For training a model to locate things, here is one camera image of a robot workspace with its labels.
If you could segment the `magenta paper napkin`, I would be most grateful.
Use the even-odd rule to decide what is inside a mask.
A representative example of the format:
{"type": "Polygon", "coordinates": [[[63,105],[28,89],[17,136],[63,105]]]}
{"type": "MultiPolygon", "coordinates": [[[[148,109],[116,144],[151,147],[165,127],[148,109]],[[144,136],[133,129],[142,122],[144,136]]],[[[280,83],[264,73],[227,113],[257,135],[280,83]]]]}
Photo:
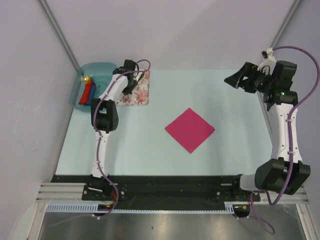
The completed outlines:
{"type": "Polygon", "coordinates": [[[185,110],[164,129],[190,154],[215,131],[212,125],[191,108],[185,110]]]}

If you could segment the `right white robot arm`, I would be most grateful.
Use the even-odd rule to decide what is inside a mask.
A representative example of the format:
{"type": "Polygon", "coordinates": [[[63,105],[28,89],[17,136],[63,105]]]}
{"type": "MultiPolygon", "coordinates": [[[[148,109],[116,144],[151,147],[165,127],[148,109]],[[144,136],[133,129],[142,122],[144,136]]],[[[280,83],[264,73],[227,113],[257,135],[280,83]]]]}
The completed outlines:
{"type": "Polygon", "coordinates": [[[291,90],[297,65],[279,60],[270,66],[246,62],[239,71],[224,82],[247,93],[262,93],[270,127],[272,151],[270,160],[254,174],[238,176],[230,188],[231,196],[242,201],[249,191],[270,191],[294,195],[311,174],[311,167],[303,164],[296,134],[298,94],[291,90]]]}

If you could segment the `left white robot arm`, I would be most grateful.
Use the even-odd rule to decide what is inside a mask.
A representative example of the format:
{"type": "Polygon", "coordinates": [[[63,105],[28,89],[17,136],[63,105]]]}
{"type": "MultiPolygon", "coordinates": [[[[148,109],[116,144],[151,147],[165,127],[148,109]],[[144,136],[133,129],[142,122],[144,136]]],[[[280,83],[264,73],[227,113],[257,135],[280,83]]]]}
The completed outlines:
{"type": "Polygon", "coordinates": [[[144,75],[137,62],[126,59],[123,66],[112,72],[112,78],[106,89],[93,98],[90,103],[91,124],[95,130],[96,152],[87,183],[88,189],[100,200],[110,196],[112,185],[106,180],[108,171],[104,170],[110,133],[119,124],[116,100],[121,94],[131,94],[144,75]]]}

